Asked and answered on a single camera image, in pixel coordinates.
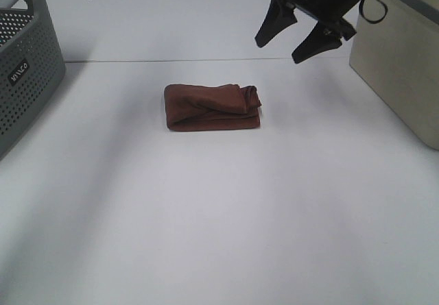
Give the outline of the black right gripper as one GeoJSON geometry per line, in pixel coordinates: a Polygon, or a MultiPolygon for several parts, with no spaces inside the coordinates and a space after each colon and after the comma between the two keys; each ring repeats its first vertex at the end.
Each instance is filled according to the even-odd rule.
{"type": "Polygon", "coordinates": [[[319,53],[337,49],[342,45],[340,38],[351,39],[356,31],[344,19],[344,15],[357,0],[270,0],[264,21],[254,37],[257,47],[266,46],[284,29],[295,24],[294,10],[298,9],[318,21],[308,37],[292,52],[296,64],[319,53]]]}

